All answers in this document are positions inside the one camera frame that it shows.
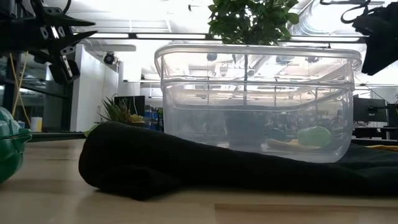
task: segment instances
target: computer monitor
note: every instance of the computer monitor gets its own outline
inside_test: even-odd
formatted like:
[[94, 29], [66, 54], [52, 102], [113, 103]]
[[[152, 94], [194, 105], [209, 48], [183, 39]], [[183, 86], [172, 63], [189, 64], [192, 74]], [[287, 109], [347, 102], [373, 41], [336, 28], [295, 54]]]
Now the computer monitor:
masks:
[[386, 101], [354, 98], [354, 121], [387, 122]]
[[114, 102], [118, 105], [124, 100], [131, 114], [145, 116], [145, 96], [115, 96]]

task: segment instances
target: plastic lid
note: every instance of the plastic lid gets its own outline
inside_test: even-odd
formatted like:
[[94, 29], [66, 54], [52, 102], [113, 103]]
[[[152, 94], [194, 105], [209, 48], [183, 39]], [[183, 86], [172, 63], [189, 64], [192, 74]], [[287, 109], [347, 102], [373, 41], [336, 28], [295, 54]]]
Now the plastic lid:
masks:
[[0, 107], [0, 139], [8, 139], [24, 134], [30, 134], [30, 130], [21, 128], [18, 122], [12, 118], [10, 112]]

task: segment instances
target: ceiling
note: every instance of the ceiling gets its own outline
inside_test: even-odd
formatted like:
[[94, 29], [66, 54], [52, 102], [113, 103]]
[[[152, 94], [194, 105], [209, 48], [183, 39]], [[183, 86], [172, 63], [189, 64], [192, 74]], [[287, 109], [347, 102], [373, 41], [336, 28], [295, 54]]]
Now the ceiling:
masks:
[[[77, 31], [98, 30], [99, 32], [159, 32], [159, 33], [207, 33], [210, 11], [207, 6], [212, 0], [72, 0], [68, 15], [79, 19], [96, 22], [93, 27], [78, 27]], [[372, 7], [385, 6], [391, 2], [373, 1]], [[48, 6], [64, 8], [67, 0], [44, 0]], [[300, 13], [300, 23], [291, 26], [293, 35], [353, 35], [356, 34], [350, 25], [340, 22], [343, 12], [352, 6], [321, 6], [319, 0], [299, 0], [292, 12]], [[360, 12], [348, 15], [355, 17]], [[133, 60], [142, 65], [142, 74], [153, 75], [154, 52], [159, 47], [169, 44], [168, 40], [91, 40], [87, 42], [88, 50], [104, 54], [104, 46], [134, 47], [136, 52], [116, 52], [121, 60]], [[365, 45], [337, 45], [336, 48], [354, 49], [366, 52]], [[390, 83], [388, 72], [368, 77], [358, 74], [363, 83]]]

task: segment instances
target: green sponge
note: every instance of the green sponge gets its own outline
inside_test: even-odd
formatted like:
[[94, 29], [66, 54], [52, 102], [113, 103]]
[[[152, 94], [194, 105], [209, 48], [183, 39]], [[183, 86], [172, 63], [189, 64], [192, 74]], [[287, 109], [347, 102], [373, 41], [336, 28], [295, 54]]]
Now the green sponge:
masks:
[[298, 143], [302, 146], [323, 147], [331, 142], [329, 130], [321, 126], [301, 129], [297, 136]]

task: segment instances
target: yellow cable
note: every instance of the yellow cable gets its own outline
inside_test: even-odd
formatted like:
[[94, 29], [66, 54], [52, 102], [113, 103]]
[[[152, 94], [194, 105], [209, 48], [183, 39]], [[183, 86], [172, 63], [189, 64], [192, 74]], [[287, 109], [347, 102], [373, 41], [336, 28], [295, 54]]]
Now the yellow cable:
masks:
[[22, 81], [24, 79], [24, 74], [25, 74], [25, 69], [26, 69], [26, 63], [27, 63], [27, 55], [29, 52], [25, 53], [25, 62], [24, 62], [24, 68], [22, 69], [22, 73], [21, 73], [21, 80], [18, 82], [18, 78], [17, 78], [17, 72], [14, 66], [14, 59], [12, 58], [12, 53], [10, 53], [10, 59], [11, 59], [11, 67], [12, 67], [12, 73], [14, 75], [14, 79], [15, 79], [15, 83], [17, 85], [17, 98], [14, 102], [14, 106], [12, 107], [12, 117], [15, 117], [15, 112], [16, 112], [16, 108], [17, 108], [17, 103], [18, 100], [21, 100], [21, 105], [22, 105], [22, 109], [24, 110], [24, 114], [27, 120], [27, 123], [29, 124], [30, 127], [30, 119], [26, 113], [26, 109], [24, 106], [24, 101], [22, 100], [22, 95], [20, 94], [20, 90], [21, 90], [21, 86], [22, 86]]

